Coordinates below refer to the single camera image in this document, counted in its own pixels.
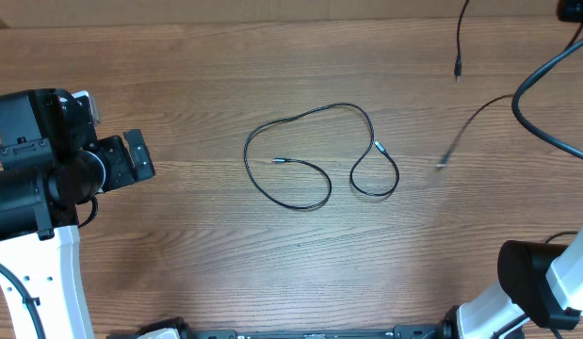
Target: wood grain surface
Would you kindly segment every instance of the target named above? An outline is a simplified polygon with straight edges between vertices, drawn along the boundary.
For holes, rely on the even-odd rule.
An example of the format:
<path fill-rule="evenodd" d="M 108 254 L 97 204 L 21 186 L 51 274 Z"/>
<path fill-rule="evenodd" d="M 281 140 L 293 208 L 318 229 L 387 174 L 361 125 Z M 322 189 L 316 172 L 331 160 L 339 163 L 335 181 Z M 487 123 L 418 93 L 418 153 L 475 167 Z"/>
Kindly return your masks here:
<path fill-rule="evenodd" d="M 464 0 L 0 0 L 0 27 L 456 18 Z M 474 1 L 467 16 L 553 15 L 558 0 Z"/>
<path fill-rule="evenodd" d="M 87 89 L 103 115 L 100 137 L 140 128 L 151 150 L 157 175 L 101 196 L 99 217 L 81 231 L 97 336 L 175 315 L 195 329 L 242 331 L 434 322 L 495 280 L 504 241 L 578 229 L 583 161 L 528 133 L 508 101 L 484 111 L 448 168 L 433 171 L 464 121 L 560 52 L 575 26 L 467 18 L 461 84 L 455 29 L 438 19 L 0 30 L 0 94 Z M 357 112 L 335 109 L 251 144 L 257 180 L 286 202 L 315 202 L 325 183 L 271 157 L 311 161 L 332 177 L 318 210 L 275 205 L 248 178 L 245 138 L 333 102 L 370 114 L 400 167 L 397 192 L 377 200 L 350 189 L 368 130 Z M 529 91 L 523 110 L 583 148 L 583 51 Z M 356 176 L 385 189 L 393 172 L 374 151 Z M 0 293 L 0 338 L 12 336 Z M 583 338 L 583 323 L 565 336 Z"/>

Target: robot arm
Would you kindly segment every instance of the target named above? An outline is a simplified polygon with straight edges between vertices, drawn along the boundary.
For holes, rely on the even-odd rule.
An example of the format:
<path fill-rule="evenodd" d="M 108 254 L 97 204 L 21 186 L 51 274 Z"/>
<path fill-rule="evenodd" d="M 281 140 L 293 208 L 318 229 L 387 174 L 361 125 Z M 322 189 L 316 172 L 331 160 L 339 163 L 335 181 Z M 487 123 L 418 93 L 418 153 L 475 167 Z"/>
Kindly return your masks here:
<path fill-rule="evenodd" d="M 75 206 L 154 176 L 139 130 L 98 139 L 100 117 L 83 91 L 0 96 L 0 286 L 18 338 L 94 338 L 79 267 Z M 32 321 L 35 309 L 41 326 Z"/>
<path fill-rule="evenodd" d="M 503 338 L 530 319 L 541 328 L 573 330 L 583 316 L 583 227 L 569 247 L 508 241 L 498 279 L 450 315 L 457 338 Z"/>

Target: black cable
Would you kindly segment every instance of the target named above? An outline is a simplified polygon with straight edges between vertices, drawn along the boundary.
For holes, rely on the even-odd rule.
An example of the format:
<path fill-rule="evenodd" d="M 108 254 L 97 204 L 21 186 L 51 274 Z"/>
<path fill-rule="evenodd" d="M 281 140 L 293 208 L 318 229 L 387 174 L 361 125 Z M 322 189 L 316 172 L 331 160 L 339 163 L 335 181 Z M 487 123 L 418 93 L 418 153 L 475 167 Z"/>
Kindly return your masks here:
<path fill-rule="evenodd" d="M 548 239 L 544 240 L 544 244 L 548 244 L 549 242 L 557 239 L 560 236 L 564 236 L 564 235 L 577 235 L 577 231 L 565 231 L 565 232 L 559 232 L 557 234 L 553 234 L 553 235 L 549 236 Z"/>
<path fill-rule="evenodd" d="M 557 331 L 557 329 L 550 329 L 550 330 L 551 330 L 551 332 L 553 332 L 553 334 L 555 334 L 556 339 L 563 339 L 563 337 L 561 336 L 559 331 Z"/>
<path fill-rule="evenodd" d="M 563 141 L 545 133 L 540 128 L 534 126 L 531 122 L 529 122 L 526 117 L 521 113 L 521 109 L 519 108 L 519 100 L 521 99 L 522 95 L 531 88 L 534 84 L 538 82 L 548 71 L 550 71 L 555 65 L 557 65 L 560 61 L 566 58 L 568 55 L 573 53 L 575 50 L 583 46 L 583 38 L 582 40 L 574 43 L 571 47 L 566 49 L 565 51 L 561 52 L 558 56 L 553 57 L 550 61 L 545 63 L 540 69 L 530 75 L 526 81 L 515 91 L 513 95 L 513 100 L 511 103 L 513 115 L 515 119 L 519 121 L 530 133 L 534 136 L 539 137 L 540 139 L 548 142 L 549 144 L 563 150 L 573 156 L 576 156 L 583 160 L 583 152 L 578 150 L 576 147 L 568 145 Z"/>
<path fill-rule="evenodd" d="M 81 224 L 79 224 L 79 226 L 77 226 L 78 229 L 90 224 L 96 218 L 96 215 L 99 214 L 99 201 L 96 200 L 96 196 L 92 196 L 92 198 L 90 198 L 90 201 L 92 202 L 92 210 L 90 211 L 90 215 L 88 216 L 86 221 L 82 222 Z"/>
<path fill-rule="evenodd" d="M 493 103 L 495 103 L 495 102 L 497 102 L 499 100 L 506 99 L 506 98 L 510 98 L 512 96 L 513 96 L 512 94 L 505 94 L 505 95 L 499 96 L 498 98 L 492 99 L 491 101 L 487 102 L 482 107 L 480 107 L 471 116 L 471 118 L 469 118 L 467 120 L 467 122 L 462 126 L 461 130 L 459 131 L 459 133 L 454 137 L 454 140 L 450 144 L 450 147 L 448 147 L 448 151 L 446 151 L 446 153 L 444 154 L 444 156 L 442 157 L 442 159 L 440 160 L 440 162 L 436 165 L 436 169 L 437 170 L 442 170 L 447 165 L 448 160 L 450 159 L 450 156 L 452 155 L 452 153 L 454 152 L 454 150 L 459 145 L 459 140 L 461 140 L 462 133 L 464 133 L 464 131 L 467 129 L 467 127 L 469 126 L 469 124 L 471 123 L 471 121 L 473 121 L 473 119 L 476 118 L 476 116 L 479 114 L 479 112 L 481 112 L 482 110 L 484 110 L 484 108 L 486 108 L 487 106 L 489 106 L 489 105 L 491 105 L 491 104 L 493 104 Z"/>
<path fill-rule="evenodd" d="M 457 60 L 454 62 L 454 76 L 456 76 L 457 82 L 462 79 L 461 24 L 464 12 L 467 10 L 467 5 L 469 5 L 469 0 L 465 0 L 461 15 L 459 15 L 459 23 L 457 24 Z"/>
<path fill-rule="evenodd" d="M 566 49 L 572 47 L 572 45 L 574 44 L 574 42 L 577 40 L 577 37 L 579 37 L 580 36 L 580 33 L 582 33 L 582 29 L 583 29 L 583 23 L 581 23 L 577 27 L 577 30 L 575 31 L 574 36 L 572 37 L 572 39 L 570 40 L 570 42 L 567 44 L 567 46 L 565 46 L 565 48 L 563 49 L 563 51 L 565 51 Z"/>
<path fill-rule="evenodd" d="M 526 314 L 519 315 L 518 317 L 516 317 L 515 319 L 513 319 L 513 321 L 511 321 L 509 324 L 503 326 L 502 328 L 500 328 L 500 330 L 494 332 L 494 334 L 492 335 L 492 337 L 490 337 L 490 339 L 498 339 L 498 338 L 500 338 L 502 335 L 504 335 L 508 331 L 514 329 L 517 325 L 521 324 L 526 319 L 527 319 L 527 315 Z"/>
<path fill-rule="evenodd" d="M 324 205 L 328 200 L 329 197 L 331 196 L 331 192 L 332 192 L 332 184 L 331 184 L 331 178 L 329 178 L 329 175 L 327 175 L 327 173 L 321 169 L 320 167 L 311 164 L 309 162 L 306 161 L 302 161 L 302 160 L 297 160 L 297 159 L 287 159 L 287 158 L 274 158 L 272 159 L 272 162 L 274 163 L 299 163 L 302 165 L 306 165 L 309 166 L 315 170 L 318 170 L 322 175 L 324 175 L 324 177 L 327 179 L 327 184 L 329 185 L 329 192 L 327 193 L 327 196 L 321 200 L 320 202 L 317 202 L 315 204 L 311 204 L 308 206 L 294 206 L 294 205 L 290 205 L 284 202 L 280 202 L 276 199 L 274 199 L 273 197 L 271 197 L 269 194 L 266 193 L 266 191 L 260 187 L 257 182 L 255 181 L 255 179 L 253 178 L 253 174 L 251 174 L 251 170 L 250 170 L 250 164 L 247 160 L 247 150 L 249 149 L 250 146 L 250 142 L 253 139 L 253 137 L 255 136 L 256 133 L 258 133 L 260 130 L 262 130 L 263 128 L 266 128 L 270 125 L 273 124 L 278 124 L 278 123 L 286 123 L 286 122 L 291 122 L 291 121 L 296 121 L 299 118 L 303 118 L 307 115 L 316 113 L 316 112 L 320 112 L 320 111 L 324 111 L 327 109 L 331 109 L 334 107 L 341 107 L 341 106 L 347 106 L 347 107 L 353 107 L 358 109 L 366 118 L 366 122 L 368 122 L 368 128 L 370 130 L 370 143 L 368 144 L 368 148 L 366 148 L 366 151 L 364 151 L 364 154 L 358 159 L 358 161 L 356 161 L 356 163 L 354 164 L 354 166 L 352 166 L 351 171 L 349 172 L 349 182 L 351 183 L 351 185 L 356 188 L 356 190 L 358 190 L 359 192 L 367 195 L 367 196 L 371 196 L 371 197 L 384 197 L 384 196 L 388 196 L 391 195 L 392 193 L 394 193 L 394 191 L 396 190 L 397 184 L 399 183 L 400 180 L 400 171 L 396 165 L 396 162 L 394 161 L 394 159 L 392 159 L 392 157 L 389 155 L 389 153 L 387 151 L 385 151 L 385 149 L 383 148 L 383 146 L 381 146 L 381 144 L 377 141 L 375 142 L 375 130 L 373 128 L 373 123 L 371 122 L 370 118 L 368 118 L 368 114 L 366 114 L 366 112 L 364 112 L 363 109 L 361 109 L 360 107 L 358 107 L 357 105 L 354 104 L 348 104 L 348 103 L 337 103 L 337 104 L 330 104 L 330 105 L 324 105 L 322 107 L 318 107 L 318 108 L 314 108 L 312 110 L 309 110 L 305 113 L 301 113 L 295 117 L 289 117 L 289 118 L 282 118 L 282 119 L 277 119 L 275 121 L 271 121 L 271 122 L 266 122 L 262 125 L 260 125 L 259 127 L 257 127 L 256 129 L 254 129 L 249 136 L 247 137 L 247 141 L 245 141 L 245 149 L 243 151 L 243 161 L 245 162 L 245 169 L 247 169 L 247 173 L 250 176 L 251 181 L 253 182 L 253 184 L 255 185 L 255 187 L 262 193 L 264 194 L 268 199 L 272 200 L 273 202 L 279 204 L 282 207 L 286 207 L 289 209 L 294 209 L 294 210 L 308 210 L 308 209 L 313 209 L 313 208 L 317 208 L 320 207 L 322 205 Z M 366 192 L 365 190 L 359 188 L 358 186 L 356 186 L 356 184 L 354 183 L 354 170 L 356 170 L 356 167 L 358 166 L 358 164 L 360 164 L 360 162 L 364 159 L 364 157 L 370 152 L 371 148 L 373 147 L 373 144 L 375 144 L 375 146 L 377 147 L 377 149 L 387 158 L 387 160 L 389 160 L 389 162 L 392 164 L 392 166 L 394 166 L 394 171 L 396 172 L 396 182 L 394 183 L 394 186 L 392 188 L 390 188 L 389 190 L 383 192 L 383 193 L 370 193 L 370 192 Z"/>
<path fill-rule="evenodd" d="M 8 268 L 0 264 L 0 274 L 2 274 L 7 280 L 15 286 L 15 289 L 21 294 L 24 300 L 25 307 L 31 316 L 31 321 L 34 323 L 34 328 L 36 329 L 36 335 L 38 339 L 45 339 L 46 334 L 44 334 L 44 327 L 40 321 L 40 315 L 38 314 L 38 309 L 36 308 L 36 300 L 31 297 L 25 286 L 21 281 L 15 276 Z"/>

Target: cable end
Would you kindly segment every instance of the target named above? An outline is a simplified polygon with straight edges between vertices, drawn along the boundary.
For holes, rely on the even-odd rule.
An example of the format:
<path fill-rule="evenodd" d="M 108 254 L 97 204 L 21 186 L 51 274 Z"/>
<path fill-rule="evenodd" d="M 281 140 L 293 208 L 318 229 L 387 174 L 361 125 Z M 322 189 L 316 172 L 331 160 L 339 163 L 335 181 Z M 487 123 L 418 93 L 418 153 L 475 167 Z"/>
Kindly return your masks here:
<path fill-rule="evenodd" d="M 446 154 L 444 154 L 442 159 L 440 159 L 440 162 L 437 165 L 435 165 L 435 171 L 439 172 L 439 171 L 445 169 L 445 167 L 448 164 L 448 159 L 450 159 L 451 154 L 452 154 L 452 152 L 447 152 Z"/>
<path fill-rule="evenodd" d="M 446 164 L 442 164 L 442 163 L 435 165 L 435 171 L 437 171 L 437 172 L 442 171 L 445 168 L 445 165 Z"/>
<path fill-rule="evenodd" d="M 387 151 L 385 151 L 385 148 L 383 147 L 383 145 L 381 145 L 380 142 L 375 141 L 375 146 L 377 147 L 377 149 L 379 150 L 379 152 L 385 154 L 387 153 Z"/>
<path fill-rule="evenodd" d="M 461 56 L 457 56 L 457 60 L 454 62 L 454 76 L 458 83 L 462 82 L 462 59 Z"/>

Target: cable connector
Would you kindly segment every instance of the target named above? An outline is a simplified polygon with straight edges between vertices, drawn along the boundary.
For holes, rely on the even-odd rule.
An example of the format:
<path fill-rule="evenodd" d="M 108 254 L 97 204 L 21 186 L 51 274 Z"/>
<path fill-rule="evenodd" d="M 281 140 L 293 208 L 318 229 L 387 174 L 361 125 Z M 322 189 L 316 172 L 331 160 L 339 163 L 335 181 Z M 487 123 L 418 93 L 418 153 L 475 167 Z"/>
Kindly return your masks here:
<path fill-rule="evenodd" d="M 452 151 L 448 151 L 446 152 L 446 154 L 444 154 L 442 159 L 440 159 L 440 162 L 437 165 L 435 165 L 435 171 L 440 171 L 445 168 L 445 166 L 448 164 L 448 160 L 450 159 L 451 154 Z"/>
<path fill-rule="evenodd" d="M 462 58 L 457 55 L 457 60 L 454 62 L 454 76 L 458 83 L 462 82 Z"/>
<path fill-rule="evenodd" d="M 375 141 L 375 146 L 377 147 L 377 149 L 379 150 L 379 152 L 386 154 L 387 151 L 385 151 L 385 148 L 383 147 L 383 145 L 381 145 L 380 142 Z"/>
<path fill-rule="evenodd" d="M 24 305 L 29 306 L 29 304 L 40 306 L 40 298 L 24 298 Z"/>

